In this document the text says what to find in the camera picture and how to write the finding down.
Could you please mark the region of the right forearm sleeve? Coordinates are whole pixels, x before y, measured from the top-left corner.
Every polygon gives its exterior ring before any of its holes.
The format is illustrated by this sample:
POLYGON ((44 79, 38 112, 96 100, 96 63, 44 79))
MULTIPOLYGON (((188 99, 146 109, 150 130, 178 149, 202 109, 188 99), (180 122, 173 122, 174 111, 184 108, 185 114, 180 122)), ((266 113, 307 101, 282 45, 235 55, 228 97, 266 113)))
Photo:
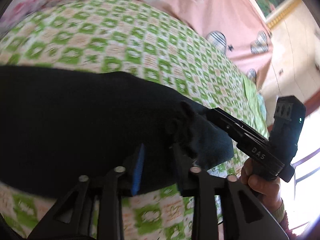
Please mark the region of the right forearm sleeve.
POLYGON ((286 232, 286 234, 290 237, 292 235, 292 231, 289 229, 289 220, 284 203, 282 203, 281 206, 271 214, 282 227, 282 229, 286 232))

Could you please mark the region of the person's right hand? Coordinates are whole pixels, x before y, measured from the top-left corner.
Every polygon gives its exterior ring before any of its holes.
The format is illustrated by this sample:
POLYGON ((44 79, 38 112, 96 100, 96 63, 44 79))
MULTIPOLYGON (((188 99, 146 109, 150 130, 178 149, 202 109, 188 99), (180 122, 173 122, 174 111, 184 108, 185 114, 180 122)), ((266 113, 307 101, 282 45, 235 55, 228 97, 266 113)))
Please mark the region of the person's right hand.
POLYGON ((244 185, 259 193, 260 201, 271 213, 278 211, 282 207, 280 178, 277 177, 275 180, 266 181, 264 178, 253 174, 253 161, 251 158, 245 161, 241 169, 240 180, 244 185))

